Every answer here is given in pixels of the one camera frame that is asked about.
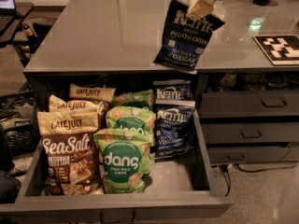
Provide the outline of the black white fiducial marker board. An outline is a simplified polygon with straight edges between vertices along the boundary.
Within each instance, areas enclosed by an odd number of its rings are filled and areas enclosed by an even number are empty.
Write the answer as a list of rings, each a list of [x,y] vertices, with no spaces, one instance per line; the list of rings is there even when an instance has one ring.
[[[253,40],[273,65],[299,64],[298,35],[255,35]]]

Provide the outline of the blue kettle chip bag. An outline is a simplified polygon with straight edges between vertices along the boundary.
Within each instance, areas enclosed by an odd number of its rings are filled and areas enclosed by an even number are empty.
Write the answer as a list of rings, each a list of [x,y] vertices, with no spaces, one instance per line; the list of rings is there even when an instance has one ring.
[[[154,63],[193,71],[213,32],[224,24],[214,14],[192,20],[187,17],[188,8],[179,0],[171,0],[164,22],[162,46]]]
[[[187,100],[191,82],[184,79],[154,81],[155,95],[158,100]]]
[[[171,158],[191,150],[187,135],[195,101],[157,100],[155,106],[155,158]]]

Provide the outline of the Late July bag middle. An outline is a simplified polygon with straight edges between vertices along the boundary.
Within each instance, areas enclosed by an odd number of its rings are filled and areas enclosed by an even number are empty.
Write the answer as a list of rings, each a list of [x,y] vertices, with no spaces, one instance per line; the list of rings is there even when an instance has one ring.
[[[49,110],[50,112],[72,111],[86,108],[95,108],[98,114],[98,127],[106,128],[106,112],[108,105],[105,102],[91,100],[70,100],[64,101],[54,95],[50,97]]]

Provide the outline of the closed grey drawer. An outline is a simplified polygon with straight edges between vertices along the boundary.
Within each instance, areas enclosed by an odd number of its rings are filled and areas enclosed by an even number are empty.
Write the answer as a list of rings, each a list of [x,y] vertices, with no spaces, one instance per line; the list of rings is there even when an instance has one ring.
[[[299,147],[210,147],[212,164],[299,161]]]
[[[298,142],[299,123],[224,123],[203,124],[209,144]]]
[[[297,116],[299,90],[206,92],[200,114],[205,119]]]

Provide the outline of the blue Kettle chip bag front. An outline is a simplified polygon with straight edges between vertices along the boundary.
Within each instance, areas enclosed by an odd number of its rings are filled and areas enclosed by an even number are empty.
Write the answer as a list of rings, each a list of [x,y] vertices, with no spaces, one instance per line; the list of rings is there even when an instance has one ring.
[[[188,8],[179,0],[171,0],[164,22],[162,46],[154,63],[193,71],[213,32],[224,24],[214,14],[192,20],[187,17]]]

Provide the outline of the closed grey middle drawer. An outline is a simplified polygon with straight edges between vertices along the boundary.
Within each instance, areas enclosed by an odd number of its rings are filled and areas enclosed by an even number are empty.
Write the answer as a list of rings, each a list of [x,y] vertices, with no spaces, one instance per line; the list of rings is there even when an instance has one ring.
[[[224,123],[203,124],[209,144],[298,142],[299,123]]]

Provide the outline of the blue Kettle chip bag middle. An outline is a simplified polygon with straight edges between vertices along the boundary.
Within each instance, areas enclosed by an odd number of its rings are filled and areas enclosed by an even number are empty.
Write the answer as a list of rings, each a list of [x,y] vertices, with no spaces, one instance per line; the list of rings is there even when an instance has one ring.
[[[191,150],[187,135],[195,101],[157,100],[155,106],[155,158],[171,158]]]

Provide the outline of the Late July bag back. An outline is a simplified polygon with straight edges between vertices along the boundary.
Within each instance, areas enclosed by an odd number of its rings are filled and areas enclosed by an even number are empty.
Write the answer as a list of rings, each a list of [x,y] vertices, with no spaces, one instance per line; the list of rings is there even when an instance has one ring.
[[[96,100],[111,103],[114,93],[114,88],[87,88],[71,84],[69,90],[69,97],[74,99]]]

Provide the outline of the late july bag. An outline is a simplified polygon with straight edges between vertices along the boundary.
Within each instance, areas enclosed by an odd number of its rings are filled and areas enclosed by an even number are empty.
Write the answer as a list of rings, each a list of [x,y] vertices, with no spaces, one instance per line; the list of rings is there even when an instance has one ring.
[[[51,195],[84,195],[102,186],[95,109],[38,112],[41,143],[48,157]]]
[[[98,114],[98,127],[106,128],[106,112],[108,105],[105,102],[91,100],[70,100],[64,101],[54,95],[50,97],[49,110],[50,112],[72,111],[86,108],[95,108]]]
[[[74,99],[96,100],[111,103],[114,93],[114,88],[87,88],[71,84],[69,90],[69,97]]]

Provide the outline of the green Dang chip bag front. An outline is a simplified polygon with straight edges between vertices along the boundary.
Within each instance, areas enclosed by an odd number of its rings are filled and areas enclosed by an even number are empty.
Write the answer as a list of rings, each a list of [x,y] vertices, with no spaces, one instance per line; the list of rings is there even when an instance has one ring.
[[[121,129],[103,129],[93,135],[104,166],[105,194],[142,193],[143,175],[150,173],[150,135]]]

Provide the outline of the black plastic crate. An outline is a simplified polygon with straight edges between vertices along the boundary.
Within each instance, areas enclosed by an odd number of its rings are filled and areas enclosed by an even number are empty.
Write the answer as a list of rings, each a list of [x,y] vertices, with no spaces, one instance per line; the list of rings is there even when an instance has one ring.
[[[39,134],[34,92],[19,91],[1,96],[0,125],[14,156],[35,151]]]

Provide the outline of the blue Kettle chip bag back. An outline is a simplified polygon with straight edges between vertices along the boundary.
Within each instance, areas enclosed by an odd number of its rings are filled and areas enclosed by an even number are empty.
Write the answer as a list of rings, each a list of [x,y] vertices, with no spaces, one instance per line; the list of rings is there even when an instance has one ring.
[[[158,100],[187,100],[191,82],[184,79],[154,81],[155,95]]]

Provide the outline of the closed grey lower drawer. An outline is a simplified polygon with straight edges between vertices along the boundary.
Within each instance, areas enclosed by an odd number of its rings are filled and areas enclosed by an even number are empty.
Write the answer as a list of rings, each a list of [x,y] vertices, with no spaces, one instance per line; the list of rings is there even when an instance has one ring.
[[[210,147],[212,164],[299,161],[299,147]]]

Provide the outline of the green Dang chip bag middle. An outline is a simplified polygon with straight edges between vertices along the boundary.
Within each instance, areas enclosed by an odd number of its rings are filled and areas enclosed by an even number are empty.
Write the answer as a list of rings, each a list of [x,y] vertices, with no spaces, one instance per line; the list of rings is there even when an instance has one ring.
[[[120,130],[121,136],[131,140],[131,133],[146,136],[148,147],[153,147],[156,115],[152,111],[133,106],[115,106],[106,114],[107,128]]]

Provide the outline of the green dang chip bag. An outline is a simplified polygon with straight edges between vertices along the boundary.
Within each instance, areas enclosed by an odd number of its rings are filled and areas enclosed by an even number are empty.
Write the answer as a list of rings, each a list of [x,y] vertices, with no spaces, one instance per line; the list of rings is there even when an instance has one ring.
[[[121,136],[131,140],[131,133],[146,136],[148,147],[153,147],[156,115],[152,111],[133,106],[115,106],[106,114],[107,128],[120,130]]]
[[[153,90],[126,92],[113,98],[113,106],[132,106],[151,110],[153,107]]]
[[[142,193],[143,175],[150,173],[150,135],[121,129],[103,129],[93,135],[104,166],[105,194]]]

